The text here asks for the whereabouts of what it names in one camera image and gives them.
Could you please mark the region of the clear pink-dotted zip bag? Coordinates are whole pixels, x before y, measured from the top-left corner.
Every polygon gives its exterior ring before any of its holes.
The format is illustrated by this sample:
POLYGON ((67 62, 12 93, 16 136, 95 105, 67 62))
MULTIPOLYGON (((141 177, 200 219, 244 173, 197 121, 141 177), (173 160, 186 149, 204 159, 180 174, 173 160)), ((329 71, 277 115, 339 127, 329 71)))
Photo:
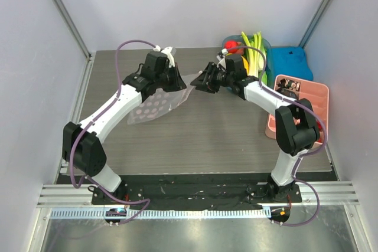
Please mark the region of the clear pink-dotted zip bag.
POLYGON ((128 114, 129 125, 149 122, 169 113, 184 102, 190 93, 188 76, 181 76, 187 85, 186 89, 174 92, 164 91, 158 87, 157 83, 140 75, 143 63, 139 65, 135 73, 127 76, 122 82, 124 85, 134 87, 142 97, 142 103, 128 114))

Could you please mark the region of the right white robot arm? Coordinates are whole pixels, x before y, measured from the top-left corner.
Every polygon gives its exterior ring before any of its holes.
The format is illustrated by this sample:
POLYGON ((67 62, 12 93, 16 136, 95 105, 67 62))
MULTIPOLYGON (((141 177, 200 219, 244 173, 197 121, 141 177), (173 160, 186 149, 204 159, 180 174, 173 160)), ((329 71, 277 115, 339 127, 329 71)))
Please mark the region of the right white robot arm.
POLYGON ((237 54, 225 57, 224 65, 210 62, 191 85, 208 93, 217 93, 221 87, 229 87, 241 99, 258 105, 274 116, 280 152, 268 176, 266 193, 272 201, 283 200, 295 185, 295 175, 302 158, 320 138, 309 100, 282 96, 257 77, 247 75, 242 57, 237 54))

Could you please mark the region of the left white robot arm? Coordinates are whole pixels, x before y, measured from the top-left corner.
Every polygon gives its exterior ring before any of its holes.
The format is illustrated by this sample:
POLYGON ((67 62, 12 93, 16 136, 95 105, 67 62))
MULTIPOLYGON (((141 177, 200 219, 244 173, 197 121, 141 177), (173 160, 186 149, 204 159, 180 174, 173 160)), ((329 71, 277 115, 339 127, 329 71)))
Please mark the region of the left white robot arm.
POLYGON ((176 92, 186 88, 174 60, 174 48, 154 49, 137 73, 121 81, 117 92, 80 123, 63 129, 63 159, 69 168, 81 170, 87 179, 105 189, 105 197, 120 204, 126 196, 121 177, 107 164, 103 142, 115 126, 158 89, 176 92))

